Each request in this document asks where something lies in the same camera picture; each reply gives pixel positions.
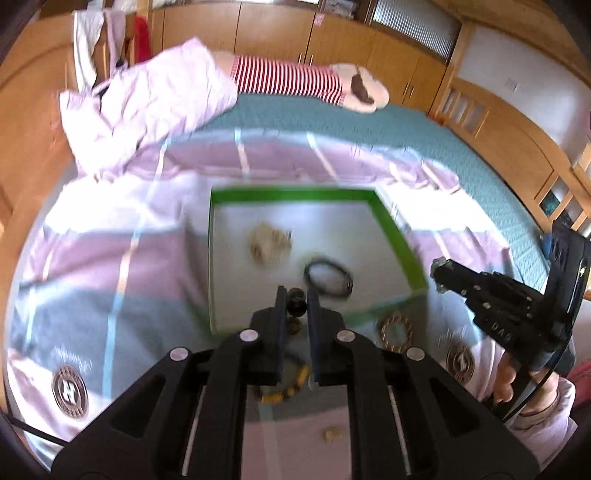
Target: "small stone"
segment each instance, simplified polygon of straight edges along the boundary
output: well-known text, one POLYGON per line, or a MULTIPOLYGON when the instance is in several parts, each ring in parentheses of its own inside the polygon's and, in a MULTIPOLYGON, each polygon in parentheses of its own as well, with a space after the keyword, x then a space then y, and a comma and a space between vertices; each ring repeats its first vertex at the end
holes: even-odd
POLYGON ((344 438, 345 433, 346 430, 343 427, 340 427, 338 425, 330 426, 323 432, 324 442, 334 443, 337 440, 344 438))

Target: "black bead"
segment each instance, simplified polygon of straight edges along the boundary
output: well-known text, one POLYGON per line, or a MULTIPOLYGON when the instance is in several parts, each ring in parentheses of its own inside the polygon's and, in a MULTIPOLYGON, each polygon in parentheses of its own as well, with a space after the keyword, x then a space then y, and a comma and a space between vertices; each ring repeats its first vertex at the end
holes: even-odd
POLYGON ((308 310, 306 293, 301 288, 292 288, 287 293, 287 311, 293 317, 301 317, 308 310))

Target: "wooden cabinet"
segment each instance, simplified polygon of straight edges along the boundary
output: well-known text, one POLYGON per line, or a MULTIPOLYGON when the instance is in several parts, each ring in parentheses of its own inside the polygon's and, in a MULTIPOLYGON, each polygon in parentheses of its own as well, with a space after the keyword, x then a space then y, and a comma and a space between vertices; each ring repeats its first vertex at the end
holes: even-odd
POLYGON ((445 64, 407 43, 377 32, 367 68, 390 93, 390 103, 427 113, 446 71, 445 64))
POLYGON ((236 34, 236 54, 303 61, 314 11, 243 3, 236 34))
POLYGON ((435 100, 446 68, 444 63, 421 53, 403 105, 427 113, 435 100))
POLYGON ((314 65, 354 63, 365 66, 376 31, 343 17, 316 14, 306 62, 314 65))
POLYGON ((162 48, 197 37, 210 50, 234 51, 239 3, 183 5, 166 8, 163 13, 162 48))
POLYGON ((386 86, 390 103, 402 105, 417 68, 419 55, 416 48, 405 42, 381 32, 376 33, 366 67, 386 86))

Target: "gold ring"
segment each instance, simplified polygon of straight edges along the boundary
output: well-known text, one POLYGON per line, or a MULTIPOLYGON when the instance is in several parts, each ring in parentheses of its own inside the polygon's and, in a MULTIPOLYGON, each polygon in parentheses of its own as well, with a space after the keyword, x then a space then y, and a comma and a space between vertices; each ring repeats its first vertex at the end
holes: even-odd
POLYGON ((390 350, 391 352, 400 353, 403 350, 406 350, 410 346, 410 344, 413 340, 413 326, 412 326, 412 324, 408 321, 408 319, 406 317, 403 317, 399 313, 393 313, 392 315, 390 315, 390 316, 386 317, 384 320, 382 320, 378 324, 378 330, 379 330, 379 334, 382 339, 382 344, 384 345, 384 348, 386 350, 390 350), (390 343, 386 337, 386 329, 390 325, 393 325, 395 323, 403 325, 404 328, 406 329, 406 332, 407 332, 406 342, 404 342, 402 345, 394 345, 393 343, 390 343))

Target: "black cable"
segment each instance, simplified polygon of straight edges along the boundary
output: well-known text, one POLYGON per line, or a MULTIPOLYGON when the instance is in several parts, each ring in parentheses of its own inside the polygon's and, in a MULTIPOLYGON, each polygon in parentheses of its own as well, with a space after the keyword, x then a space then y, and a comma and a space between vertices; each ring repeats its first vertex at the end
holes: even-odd
POLYGON ((65 447, 69 443, 65 440, 54 437, 53 435, 49 435, 48 433, 42 432, 41 430, 37 430, 36 428, 31 427, 29 424, 24 423, 23 421, 21 421, 19 419, 16 419, 12 415, 9 415, 9 414, 5 414, 5 415, 6 415, 7 420, 13 426, 15 426, 18 429, 24 430, 25 432, 31 433, 35 437, 42 438, 43 440, 47 440, 48 442, 55 443, 56 445, 60 445, 62 447, 65 447))
POLYGON ((353 276, 351 273, 345 267, 327 258, 316 258, 315 260, 309 261, 304 269, 304 281, 309 287, 315 288, 318 292, 318 295, 324 297, 331 297, 334 299, 348 299, 351 296, 351 293, 353 293, 353 276), (332 270, 335 270, 341 274, 343 276, 343 288, 337 291, 329 290, 314 282, 310 276, 310 270, 312 267, 316 267, 318 265, 330 267, 332 270))

